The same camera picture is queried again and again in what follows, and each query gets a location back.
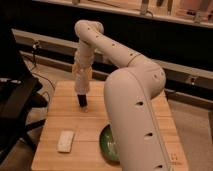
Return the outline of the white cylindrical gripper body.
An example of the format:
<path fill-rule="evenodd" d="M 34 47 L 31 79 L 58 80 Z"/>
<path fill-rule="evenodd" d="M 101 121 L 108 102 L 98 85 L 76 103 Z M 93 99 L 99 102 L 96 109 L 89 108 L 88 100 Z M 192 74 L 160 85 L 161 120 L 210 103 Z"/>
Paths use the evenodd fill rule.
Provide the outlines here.
<path fill-rule="evenodd" d="M 92 77 L 92 70 L 87 69 L 76 69 L 74 71 L 75 77 L 75 91 L 78 95 L 85 95 L 90 90 L 90 79 Z"/>

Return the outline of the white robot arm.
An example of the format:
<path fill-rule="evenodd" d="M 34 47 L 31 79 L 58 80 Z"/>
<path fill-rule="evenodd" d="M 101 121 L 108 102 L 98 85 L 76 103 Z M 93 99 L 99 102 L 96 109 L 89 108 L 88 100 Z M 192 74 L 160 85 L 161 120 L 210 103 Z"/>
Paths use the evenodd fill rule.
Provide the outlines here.
<path fill-rule="evenodd" d="M 94 52 L 117 66 L 104 84 L 104 103 L 123 171 L 172 171 L 151 100 L 165 87 L 162 67 L 143 54 L 106 37 L 97 21 L 79 20 L 75 52 L 75 91 L 80 100 L 89 92 Z"/>

